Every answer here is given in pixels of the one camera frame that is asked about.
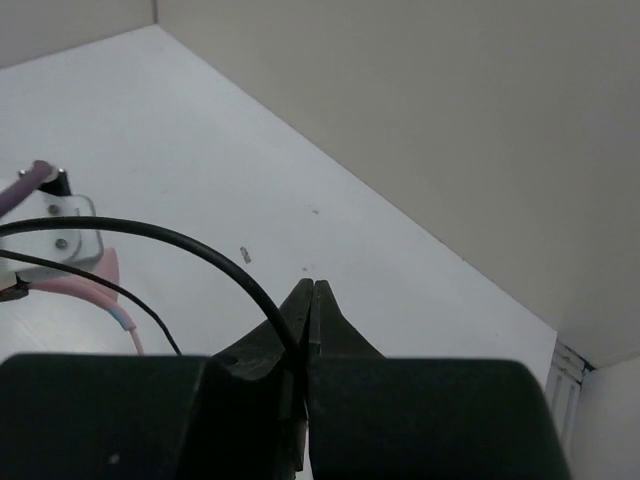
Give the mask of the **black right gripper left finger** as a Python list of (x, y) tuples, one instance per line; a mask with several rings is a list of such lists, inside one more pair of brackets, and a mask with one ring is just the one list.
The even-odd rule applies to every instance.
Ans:
[(209, 460), (217, 470), (300, 470), (307, 434), (305, 380), (264, 321), (212, 357)]

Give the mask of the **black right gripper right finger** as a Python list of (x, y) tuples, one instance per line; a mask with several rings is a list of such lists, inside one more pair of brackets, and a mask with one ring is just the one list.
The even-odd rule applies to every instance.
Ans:
[(330, 284), (314, 284), (308, 314), (308, 356), (340, 358), (383, 358), (344, 317)]

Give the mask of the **pink and blue cat headphones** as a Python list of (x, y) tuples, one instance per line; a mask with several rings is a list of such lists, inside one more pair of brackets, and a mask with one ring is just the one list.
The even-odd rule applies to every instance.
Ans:
[[(104, 251), (92, 273), (116, 286), (119, 285), (119, 262), (114, 248), (109, 247)], [(137, 354), (144, 354), (137, 327), (131, 316), (119, 305), (118, 293), (115, 290), (78, 275), (31, 283), (29, 289), (75, 297), (105, 310), (130, 334)]]

